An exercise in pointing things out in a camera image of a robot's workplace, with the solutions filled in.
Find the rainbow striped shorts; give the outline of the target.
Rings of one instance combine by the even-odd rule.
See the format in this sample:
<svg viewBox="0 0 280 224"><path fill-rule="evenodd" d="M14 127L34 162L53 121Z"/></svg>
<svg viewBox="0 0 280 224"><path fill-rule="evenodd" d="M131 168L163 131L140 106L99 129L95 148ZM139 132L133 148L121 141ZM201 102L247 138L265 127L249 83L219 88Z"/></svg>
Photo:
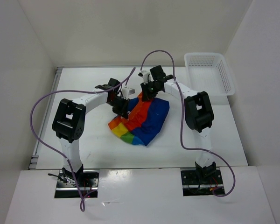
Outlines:
<svg viewBox="0 0 280 224"><path fill-rule="evenodd" d="M116 116L108 123L111 132L132 145L147 146L161 131L168 115L169 102L153 98L142 100L142 93L128 103L128 118Z"/></svg>

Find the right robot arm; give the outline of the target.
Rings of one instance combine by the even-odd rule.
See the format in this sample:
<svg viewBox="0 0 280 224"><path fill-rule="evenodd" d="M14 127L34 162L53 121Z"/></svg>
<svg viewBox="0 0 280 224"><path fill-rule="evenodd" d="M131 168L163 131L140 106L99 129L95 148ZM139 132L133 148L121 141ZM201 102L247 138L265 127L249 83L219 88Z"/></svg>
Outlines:
<svg viewBox="0 0 280 224"><path fill-rule="evenodd" d="M138 76L143 78L141 83L142 100L147 101L163 91L181 100L182 121L189 129L195 131L200 147L192 150L201 151L195 161L195 177L198 184L207 183L216 171L210 140L210 128L214 120L214 113L207 92L197 92L177 81L173 75L166 75L162 67L156 66L149 71L141 70Z"/></svg>

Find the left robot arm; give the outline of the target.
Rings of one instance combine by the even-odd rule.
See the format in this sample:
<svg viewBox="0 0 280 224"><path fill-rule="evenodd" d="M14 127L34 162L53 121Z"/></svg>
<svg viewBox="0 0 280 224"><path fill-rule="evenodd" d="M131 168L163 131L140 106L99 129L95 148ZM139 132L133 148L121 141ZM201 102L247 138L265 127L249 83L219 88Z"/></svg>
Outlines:
<svg viewBox="0 0 280 224"><path fill-rule="evenodd" d="M80 159L79 138L84 132L85 117L88 112L102 104L109 104L112 111L127 119L128 97L120 94L121 83L110 78L104 85L95 87L94 94L86 94L74 100L62 99L53 120L52 129L59 138L63 162L63 176L72 186L80 186L86 179Z"/></svg>

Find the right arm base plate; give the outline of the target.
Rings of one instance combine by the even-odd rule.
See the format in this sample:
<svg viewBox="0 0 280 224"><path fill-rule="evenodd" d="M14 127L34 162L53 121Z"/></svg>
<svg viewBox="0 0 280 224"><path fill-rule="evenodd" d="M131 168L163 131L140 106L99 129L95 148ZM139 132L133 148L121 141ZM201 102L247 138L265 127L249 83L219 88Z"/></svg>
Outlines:
<svg viewBox="0 0 280 224"><path fill-rule="evenodd" d="M217 195L224 195L224 185L219 169L211 176L200 180L194 169L181 169L183 196L209 196L214 191Z"/></svg>

